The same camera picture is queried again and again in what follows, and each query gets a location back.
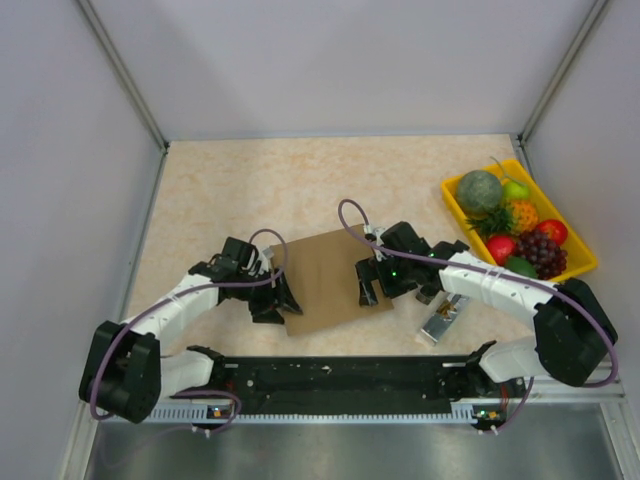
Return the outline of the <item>brown cardboard box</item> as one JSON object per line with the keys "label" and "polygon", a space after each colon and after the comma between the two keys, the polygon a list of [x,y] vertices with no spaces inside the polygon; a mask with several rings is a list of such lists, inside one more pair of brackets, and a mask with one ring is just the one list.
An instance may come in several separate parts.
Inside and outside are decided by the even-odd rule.
{"label": "brown cardboard box", "polygon": [[359,281],[355,264],[371,256],[371,250],[344,230],[335,230],[271,247],[272,263],[284,260],[285,277],[301,314],[286,312],[285,329],[290,337],[312,334],[393,309],[378,286],[378,303],[359,304]]}

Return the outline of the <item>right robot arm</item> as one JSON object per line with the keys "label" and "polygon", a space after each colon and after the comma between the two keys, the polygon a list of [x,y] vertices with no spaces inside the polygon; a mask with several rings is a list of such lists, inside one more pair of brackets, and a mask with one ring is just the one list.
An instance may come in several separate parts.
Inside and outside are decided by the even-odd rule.
{"label": "right robot arm", "polygon": [[571,387],[600,385],[590,377],[618,336],[584,281],[553,283],[492,266],[461,241],[430,246],[405,221],[390,228],[366,224],[358,238],[374,252],[356,264],[360,305],[377,304],[375,283],[389,299],[413,291],[424,304],[447,292],[506,312],[530,328],[528,337],[480,348],[478,363],[466,372],[474,393],[487,396],[507,380],[538,375]]}

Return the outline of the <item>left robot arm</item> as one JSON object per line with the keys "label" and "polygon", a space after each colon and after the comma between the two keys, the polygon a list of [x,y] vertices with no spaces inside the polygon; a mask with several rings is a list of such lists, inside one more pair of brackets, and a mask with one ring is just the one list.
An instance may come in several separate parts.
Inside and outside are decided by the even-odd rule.
{"label": "left robot arm", "polygon": [[226,300],[247,304],[253,322],[281,325],[285,313],[303,312],[288,285],[284,265],[275,266],[251,241],[225,240],[221,252],[192,266],[176,287],[142,312],[119,323],[105,321],[92,338],[79,386],[91,416],[137,424],[159,400],[189,390],[216,396],[227,374],[218,353],[192,346],[166,355],[198,317]]}

